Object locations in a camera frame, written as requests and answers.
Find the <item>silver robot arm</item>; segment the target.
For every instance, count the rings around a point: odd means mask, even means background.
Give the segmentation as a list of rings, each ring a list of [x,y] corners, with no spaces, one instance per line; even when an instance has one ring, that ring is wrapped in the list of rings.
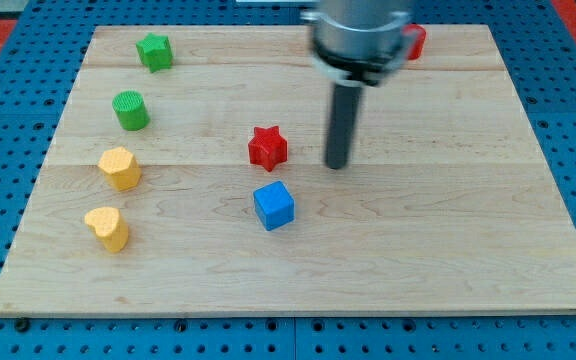
[[[320,0],[301,13],[315,68],[346,87],[376,87],[407,62],[420,35],[411,18],[407,0]]]

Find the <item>red block behind arm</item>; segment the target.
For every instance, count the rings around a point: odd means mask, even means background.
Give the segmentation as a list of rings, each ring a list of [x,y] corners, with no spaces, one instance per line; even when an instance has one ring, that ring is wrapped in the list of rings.
[[[412,35],[414,37],[414,41],[408,52],[407,59],[417,60],[418,58],[421,57],[424,49],[424,44],[427,36],[426,29],[419,24],[408,24],[404,27],[404,34]]]

